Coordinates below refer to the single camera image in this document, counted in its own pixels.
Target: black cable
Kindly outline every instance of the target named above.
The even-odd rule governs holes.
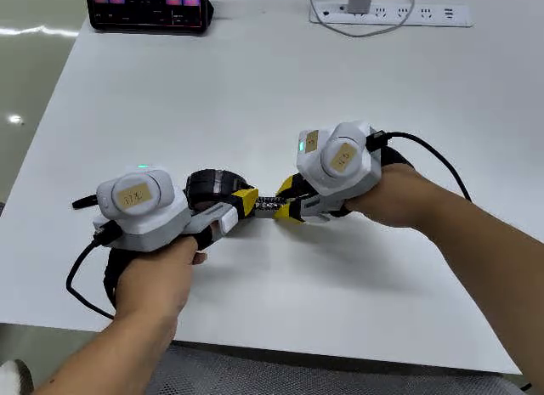
[[[80,198],[71,203],[71,206],[74,210],[81,210],[82,208],[87,208],[89,206],[97,206],[99,201],[96,195],[88,195],[87,197]]]
[[[461,177],[459,176],[459,173],[457,172],[457,170],[433,146],[431,146],[425,140],[420,139],[418,136],[414,136],[413,134],[409,134],[409,133],[389,132],[387,133],[387,137],[388,138],[407,138],[413,142],[420,144],[425,149],[430,151],[434,155],[434,157],[442,161],[442,163],[448,168],[448,170],[450,170],[454,179],[457,181],[457,184],[459,184],[459,188],[461,189],[462,194],[465,196],[467,200],[472,202],[472,199],[470,198],[470,194],[468,193],[467,188],[465,187],[465,184],[462,182]]]
[[[93,240],[88,246],[83,250],[83,252],[77,257],[76,261],[72,265],[70,272],[68,273],[68,277],[66,277],[66,289],[68,292],[74,296],[83,306],[90,308],[91,310],[94,310],[96,313],[101,314],[102,316],[113,320],[113,316],[101,308],[98,308],[94,306],[89,300],[87,300],[85,297],[83,297],[76,289],[72,287],[72,282],[74,280],[74,276],[76,276],[77,271],[79,270],[79,267],[82,266],[83,260],[88,256],[88,254],[97,246],[100,246],[100,243],[96,240]]]
[[[370,152],[381,149],[382,147],[387,146],[388,141],[391,138],[407,138],[411,140],[412,142],[416,142],[420,144],[425,149],[430,151],[434,155],[434,157],[439,159],[442,162],[442,164],[444,164],[448,168],[448,170],[450,170],[454,179],[457,181],[457,184],[459,185],[459,188],[461,189],[464,197],[467,200],[472,202],[472,199],[470,198],[470,194],[468,193],[467,188],[465,187],[465,184],[462,182],[461,177],[459,176],[459,173],[457,172],[457,170],[433,146],[431,146],[425,140],[420,139],[418,136],[414,136],[413,134],[403,133],[403,132],[388,132],[388,133],[384,131],[375,132],[366,138],[366,148]]]
[[[122,229],[115,221],[109,221],[96,230],[93,236],[93,241],[83,250],[72,265],[68,276],[66,277],[66,289],[73,295],[83,306],[90,308],[96,313],[113,320],[113,316],[101,308],[94,306],[89,300],[83,297],[76,289],[72,287],[74,276],[82,266],[83,261],[91,251],[100,245],[109,245],[111,242],[122,236]]]
[[[523,392],[527,392],[527,391],[529,391],[532,387],[533,387],[533,384],[531,384],[531,383],[529,382],[528,384],[523,385],[523,386],[522,386],[521,388],[519,388],[519,389],[521,389]]]

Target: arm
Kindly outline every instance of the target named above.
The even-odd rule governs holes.
[[[381,183],[347,206],[436,244],[525,376],[544,387],[541,242],[403,165],[384,167]]]
[[[176,332],[192,264],[203,259],[196,254],[196,241],[184,238],[132,261],[119,279],[113,322],[35,393],[144,393]]]

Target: wrist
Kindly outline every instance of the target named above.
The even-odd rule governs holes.
[[[420,215],[415,218],[415,222],[411,226],[429,238],[433,231],[444,222],[448,212],[455,210],[459,202],[465,201],[459,195],[438,185],[433,184],[433,188],[422,204]]]
[[[142,308],[128,313],[117,312],[112,324],[169,337],[171,341],[178,326],[178,317],[172,313],[146,311]]]

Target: white table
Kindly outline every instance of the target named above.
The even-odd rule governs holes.
[[[308,21],[307,0],[214,0],[206,37],[95,34],[85,25],[0,220],[0,321],[100,330],[65,292],[94,209],[72,200],[129,165],[183,183],[204,167],[271,195],[295,169],[298,131],[365,118],[419,134],[460,171],[474,200],[544,239],[538,0],[471,6],[469,30],[404,28],[370,40]],[[426,151],[394,143],[457,190]],[[107,251],[76,278],[111,309]],[[195,271],[180,340],[516,372],[476,305],[423,236],[351,215],[322,226],[242,224]]]

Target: white cable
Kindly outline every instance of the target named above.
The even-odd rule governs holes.
[[[400,21],[399,24],[397,25],[393,25],[391,27],[388,27],[388,28],[384,28],[383,30],[377,30],[377,31],[372,31],[372,32],[367,32],[365,34],[352,34],[351,32],[347,32],[347,31],[343,31],[343,30],[340,30],[338,28],[335,28],[335,27],[332,27],[331,25],[328,25],[325,21],[323,21],[318,13],[318,11],[315,9],[315,5],[314,5],[314,0],[309,0],[309,4],[310,6],[312,6],[312,10],[314,11],[315,13],[315,17],[317,17],[317,20],[320,22],[321,25],[323,25],[325,28],[331,30],[331,31],[334,31],[334,32],[337,32],[339,34],[342,34],[343,36],[346,36],[346,37],[352,37],[352,38],[368,38],[368,37],[374,37],[374,36],[379,36],[380,34],[385,34],[387,32],[391,32],[391,31],[395,31],[397,30],[398,28],[400,28],[401,26],[404,25],[404,23],[410,18],[411,16],[411,13],[412,11],[414,11],[414,8],[416,7],[416,0],[410,0],[411,2],[411,5],[410,5],[410,10],[408,10],[408,13],[406,13],[406,16],[404,19],[402,19]]]

